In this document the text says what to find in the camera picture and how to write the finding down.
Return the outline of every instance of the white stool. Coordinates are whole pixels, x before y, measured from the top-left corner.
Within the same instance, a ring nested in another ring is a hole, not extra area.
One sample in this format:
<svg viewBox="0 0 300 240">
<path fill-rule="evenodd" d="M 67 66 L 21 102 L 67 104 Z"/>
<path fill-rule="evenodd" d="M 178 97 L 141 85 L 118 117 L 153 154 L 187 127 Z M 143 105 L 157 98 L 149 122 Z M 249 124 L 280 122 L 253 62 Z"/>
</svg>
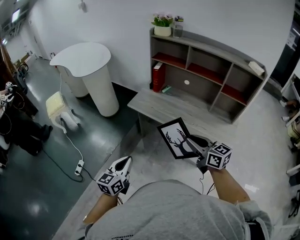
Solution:
<svg viewBox="0 0 300 240">
<path fill-rule="evenodd" d="M 76 124 L 79 124 L 79 120 L 72 113 L 72 108 L 67 104 L 66 99 L 61 95 L 60 92 L 54 93 L 47 99 L 46 108 L 48 116 L 51 119 L 53 125 L 62 129 L 65 134 L 67 133 L 67 130 L 55 120 L 57 116 L 60 117 L 60 114 L 62 112 L 66 112 Z"/>
</svg>

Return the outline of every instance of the white lamp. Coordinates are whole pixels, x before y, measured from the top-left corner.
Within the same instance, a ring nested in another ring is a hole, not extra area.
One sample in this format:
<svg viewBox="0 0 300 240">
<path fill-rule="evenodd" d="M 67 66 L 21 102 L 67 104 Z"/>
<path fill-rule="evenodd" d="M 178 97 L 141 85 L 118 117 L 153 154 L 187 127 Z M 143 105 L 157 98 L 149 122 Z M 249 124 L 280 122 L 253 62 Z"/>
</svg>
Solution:
<svg viewBox="0 0 300 240">
<path fill-rule="evenodd" d="M 13 22 L 17 21 L 19 16 L 20 16 L 20 9 L 18 9 L 14 12 L 11 22 L 13 23 Z"/>
</svg>

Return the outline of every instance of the black frame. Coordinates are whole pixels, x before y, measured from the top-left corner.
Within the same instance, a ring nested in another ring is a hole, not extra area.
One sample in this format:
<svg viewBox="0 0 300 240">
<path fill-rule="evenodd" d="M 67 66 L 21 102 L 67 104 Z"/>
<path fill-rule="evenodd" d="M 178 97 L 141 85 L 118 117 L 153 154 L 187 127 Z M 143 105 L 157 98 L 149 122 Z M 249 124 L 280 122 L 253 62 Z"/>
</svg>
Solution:
<svg viewBox="0 0 300 240">
<path fill-rule="evenodd" d="M 175 123 L 179 123 L 179 125 L 181 126 L 181 128 L 182 128 L 184 134 L 186 135 L 186 137 L 190 137 L 190 136 L 191 136 L 191 134 L 189 133 L 189 131 L 188 131 L 186 125 L 184 124 L 182 118 L 177 118 L 177 119 L 175 119 L 175 120 L 172 120 L 172 121 L 170 121 L 170 122 L 167 122 L 167 123 L 165 123 L 165 124 L 160 125 L 160 126 L 157 127 L 158 130 L 159 130 L 159 132 L 160 132 L 160 134 L 161 134 L 161 136 L 163 137 L 165 143 L 167 144 L 168 148 L 170 149 L 171 153 L 173 154 L 174 158 L 175 158 L 175 159 L 184 159 L 184 158 L 196 158 L 196 157 L 198 157 L 198 155 L 195 154 L 195 153 L 193 153 L 193 152 L 192 152 L 192 153 L 189 153 L 189 154 L 186 154 L 186 155 L 182 155 L 182 156 L 180 156 L 180 157 L 178 157 L 178 156 L 175 154 L 173 148 L 171 147 L 170 143 L 169 143 L 168 140 L 166 139 L 165 134 L 164 134 L 163 131 L 161 130 L 162 128 L 165 128 L 165 127 L 167 127 L 167 126 L 173 125 L 173 124 L 175 124 Z"/>
</svg>

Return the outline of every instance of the deer antler picture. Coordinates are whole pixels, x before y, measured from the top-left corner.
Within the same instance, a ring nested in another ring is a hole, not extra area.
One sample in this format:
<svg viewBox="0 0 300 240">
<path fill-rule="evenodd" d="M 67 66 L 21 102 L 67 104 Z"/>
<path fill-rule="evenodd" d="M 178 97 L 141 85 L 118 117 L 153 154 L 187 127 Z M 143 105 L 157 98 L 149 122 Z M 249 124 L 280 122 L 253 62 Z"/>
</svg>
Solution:
<svg viewBox="0 0 300 240">
<path fill-rule="evenodd" d="M 195 158 L 187 141 L 191 136 L 182 118 L 174 119 L 158 127 L 165 143 L 176 159 Z"/>
<path fill-rule="evenodd" d="M 179 130 L 178 128 L 177 128 L 176 130 L 177 130 L 177 132 L 181 135 L 183 141 L 181 141 L 179 138 L 177 138 L 178 141 L 179 141 L 179 144 L 178 144 L 176 141 L 172 141 L 172 139 L 171 139 L 171 137 L 169 136 L 169 133 L 168 133 L 168 132 L 165 134 L 166 139 L 168 140 L 169 143 L 174 144 L 174 147 L 179 148 L 179 150 L 181 151 L 181 153 L 182 153 L 183 155 L 190 153 L 190 152 L 186 151 L 186 150 L 184 149 L 184 147 L 183 147 L 183 143 L 187 140 L 187 137 L 186 137 L 185 134 L 184 134 L 181 130 Z"/>
</svg>

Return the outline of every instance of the book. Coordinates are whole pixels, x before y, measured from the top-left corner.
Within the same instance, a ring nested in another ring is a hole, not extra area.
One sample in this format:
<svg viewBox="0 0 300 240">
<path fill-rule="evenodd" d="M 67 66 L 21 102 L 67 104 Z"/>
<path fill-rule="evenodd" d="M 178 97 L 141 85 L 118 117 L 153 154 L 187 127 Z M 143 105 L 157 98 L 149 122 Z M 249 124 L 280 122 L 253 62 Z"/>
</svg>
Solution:
<svg viewBox="0 0 300 240">
<path fill-rule="evenodd" d="M 157 63 L 152 69 L 153 91 L 159 92 L 165 84 L 165 64 Z"/>
</svg>

